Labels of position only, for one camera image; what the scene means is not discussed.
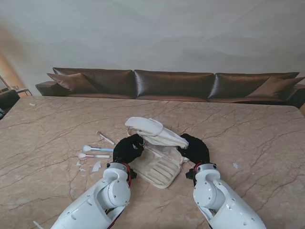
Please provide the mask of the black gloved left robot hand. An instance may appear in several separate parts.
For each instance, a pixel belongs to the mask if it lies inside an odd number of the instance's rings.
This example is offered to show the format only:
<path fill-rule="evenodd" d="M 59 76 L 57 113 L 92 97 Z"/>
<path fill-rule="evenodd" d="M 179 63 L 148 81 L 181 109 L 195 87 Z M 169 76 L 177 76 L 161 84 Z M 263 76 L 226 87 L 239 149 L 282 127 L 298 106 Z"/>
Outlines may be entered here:
<path fill-rule="evenodd" d="M 130 163 L 142 155 L 144 139 L 138 134 L 122 139 L 113 150 L 113 162 Z"/>

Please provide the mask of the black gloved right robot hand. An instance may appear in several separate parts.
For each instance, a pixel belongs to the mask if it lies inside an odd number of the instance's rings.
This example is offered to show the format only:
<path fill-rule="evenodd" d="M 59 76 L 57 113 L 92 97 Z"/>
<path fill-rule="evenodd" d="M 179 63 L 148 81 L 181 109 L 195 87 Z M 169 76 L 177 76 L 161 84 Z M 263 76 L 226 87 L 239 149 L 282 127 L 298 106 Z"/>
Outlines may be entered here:
<path fill-rule="evenodd" d="M 196 165 L 210 163 L 209 149 L 201 139 L 189 134 L 182 134 L 181 138 L 184 138 L 188 142 L 188 147 L 186 149 L 177 147 L 177 150 L 183 157 L 186 157 Z"/>

